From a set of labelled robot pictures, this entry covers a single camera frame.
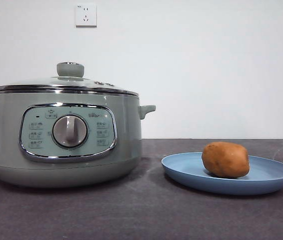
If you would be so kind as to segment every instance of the pot base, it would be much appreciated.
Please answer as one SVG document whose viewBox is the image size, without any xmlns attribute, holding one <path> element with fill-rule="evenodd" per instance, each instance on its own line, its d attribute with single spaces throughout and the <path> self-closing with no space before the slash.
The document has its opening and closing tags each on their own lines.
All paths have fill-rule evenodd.
<svg viewBox="0 0 283 240">
<path fill-rule="evenodd" d="M 0 166 L 0 180 L 32 188 L 68 188 L 116 179 L 132 171 L 139 158 L 88 167 L 22 169 Z"/>
</svg>

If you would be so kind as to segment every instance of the pot handle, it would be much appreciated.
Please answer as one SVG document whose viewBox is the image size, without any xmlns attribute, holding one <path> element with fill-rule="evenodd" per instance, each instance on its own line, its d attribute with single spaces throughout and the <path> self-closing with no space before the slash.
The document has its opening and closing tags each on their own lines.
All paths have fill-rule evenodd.
<svg viewBox="0 0 283 240">
<path fill-rule="evenodd" d="M 139 118 L 142 120 L 145 118 L 145 115 L 154 112 L 156 110 L 155 105 L 146 105 L 146 106 L 139 106 L 138 112 L 139 112 Z"/>
</svg>

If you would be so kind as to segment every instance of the control panel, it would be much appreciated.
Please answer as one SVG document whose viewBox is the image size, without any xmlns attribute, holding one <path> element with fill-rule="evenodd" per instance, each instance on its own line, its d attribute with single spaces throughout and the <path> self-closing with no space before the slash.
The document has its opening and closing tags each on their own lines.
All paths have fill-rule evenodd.
<svg viewBox="0 0 283 240">
<path fill-rule="evenodd" d="M 111 110 L 82 103 L 34 105 L 24 113 L 20 129 L 25 151 L 52 159 L 97 155 L 112 149 L 116 138 Z"/>
</svg>

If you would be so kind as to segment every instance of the silver knob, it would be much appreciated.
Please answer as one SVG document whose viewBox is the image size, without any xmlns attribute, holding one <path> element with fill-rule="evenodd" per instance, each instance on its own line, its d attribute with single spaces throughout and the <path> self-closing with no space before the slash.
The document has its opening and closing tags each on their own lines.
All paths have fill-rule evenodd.
<svg viewBox="0 0 283 240">
<path fill-rule="evenodd" d="M 67 148 L 81 144 L 87 135 L 88 127 L 77 116 L 67 115 L 58 119 L 53 126 L 53 137 Z"/>
<path fill-rule="evenodd" d="M 57 64 L 57 73 L 61 77 L 84 76 L 84 66 L 76 62 L 61 62 Z"/>
</svg>

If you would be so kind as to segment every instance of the mint green pot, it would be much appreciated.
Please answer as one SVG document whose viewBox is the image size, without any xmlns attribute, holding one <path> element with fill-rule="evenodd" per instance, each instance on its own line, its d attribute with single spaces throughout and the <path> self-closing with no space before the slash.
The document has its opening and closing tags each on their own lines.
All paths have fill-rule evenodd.
<svg viewBox="0 0 283 240">
<path fill-rule="evenodd" d="M 141 158 L 141 120 L 156 107 L 82 78 L 80 64 L 59 63 L 57 72 L 0 86 L 0 180 L 63 188 L 128 174 Z"/>
</svg>

